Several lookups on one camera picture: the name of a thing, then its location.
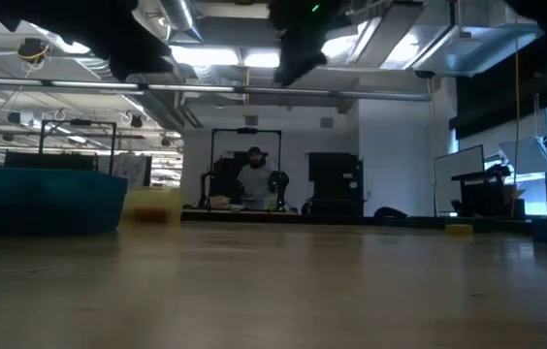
beard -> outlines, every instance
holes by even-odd
[[[257,162],[257,163],[254,163],[254,162],[251,162],[250,161],[250,167],[252,169],[258,169],[258,168],[261,168],[263,167],[263,165],[265,165],[265,158],[262,158],[261,161]]]

wooden floor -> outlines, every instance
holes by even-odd
[[[547,245],[214,223],[0,239],[0,348],[547,348]]]

yellow block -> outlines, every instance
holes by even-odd
[[[448,224],[446,234],[452,236],[470,236],[474,234],[474,226],[471,224]]]
[[[150,216],[151,221],[164,221],[180,223],[183,213],[183,196],[180,189],[141,187],[127,192],[125,203],[122,207],[123,219],[138,219]]]

baseball cap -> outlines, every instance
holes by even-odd
[[[247,150],[248,154],[262,154],[261,148],[258,146],[252,146],[249,150]]]

light fixture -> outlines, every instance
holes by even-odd
[[[65,129],[65,128],[62,128],[60,126],[56,127],[56,130],[62,132],[62,133],[66,133],[67,135],[70,135],[71,134],[71,131]]]
[[[80,137],[80,136],[72,136],[72,137],[69,137],[69,140],[75,141],[75,142],[77,142],[77,143],[82,143],[82,144],[86,143],[86,139],[84,139],[84,138],[82,138],[82,137]]]
[[[323,52],[323,54],[325,54],[330,59],[348,53],[349,50],[351,50],[355,46],[355,43],[360,38],[360,35],[364,33],[364,29],[367,27],[367,25],[369,25],[368,21],[364,21],[358,24],[358,33],[355,35],[347,35],[328,40],[321,48],[321,52]]]
[[[280,65],[278,53],[252,53],[243,60],[243,65],[258,68],[276,68]]]
[[[357,40],[357,35],[350,35],[341,38],[335,38],[327,43],[321,48],[321,52],[325,54],[328,58],[333,58],[347,53],[353,44]]]
[[[182,48],[170,47],[178,63],[191,66],[238,65],[239,58],[230,48]]]

